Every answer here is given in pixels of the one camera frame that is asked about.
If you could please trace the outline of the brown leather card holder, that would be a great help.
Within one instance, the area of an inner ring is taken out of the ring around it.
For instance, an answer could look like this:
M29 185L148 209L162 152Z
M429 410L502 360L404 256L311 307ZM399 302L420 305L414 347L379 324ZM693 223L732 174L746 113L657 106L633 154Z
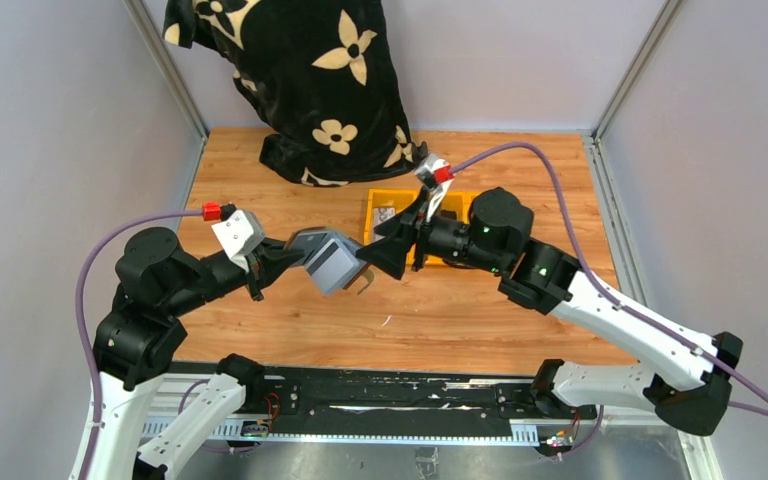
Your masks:
M300 251L302 257L293 266L301 267L324 296L337 290L349 290L361 281L360 295L375 280L370 264L357 257L363 244L330 227L312 227L297 231L286 242L285 250Z

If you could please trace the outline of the grey striped card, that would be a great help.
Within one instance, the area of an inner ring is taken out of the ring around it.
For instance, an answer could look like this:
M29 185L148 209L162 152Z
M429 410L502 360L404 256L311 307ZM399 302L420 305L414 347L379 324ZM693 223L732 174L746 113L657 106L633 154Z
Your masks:
M355 255L360 248L361 244L351 238L331 236L313 251L303 268L317 289L330 296L344 289L364 268L365 263Z

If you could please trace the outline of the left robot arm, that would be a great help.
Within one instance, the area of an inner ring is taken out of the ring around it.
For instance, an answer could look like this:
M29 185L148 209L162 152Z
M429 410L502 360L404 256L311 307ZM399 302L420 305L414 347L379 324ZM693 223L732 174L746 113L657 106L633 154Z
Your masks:
M117 262L120 283L89 354L92 398L72 478L174 479L230 414L265 408L275 418L280 398L270 391L264 367L230 354L164 430L140 441L155 395L187 336L181 316L238 289L260 301L263 289L301 257L301 251L266 238L248 255L253 265L244 270L224 252L195 258L168 228L134 235Z

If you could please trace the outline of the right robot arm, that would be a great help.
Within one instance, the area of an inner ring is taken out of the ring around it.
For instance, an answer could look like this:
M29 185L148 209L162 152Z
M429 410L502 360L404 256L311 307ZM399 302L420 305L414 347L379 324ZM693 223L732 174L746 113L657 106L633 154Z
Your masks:
M533 220L531 209L499 187L479 194L465 221L434 213L421 193L378 225L377 240L357 255L394 279L420 270L430 256L492 273L512 303L586 328L633 356L625 366L544 361L530 387L540 415L625 407L651 412L688 434L713 434L728 408L741 339L695 332L645 309L577 258L533 238Z

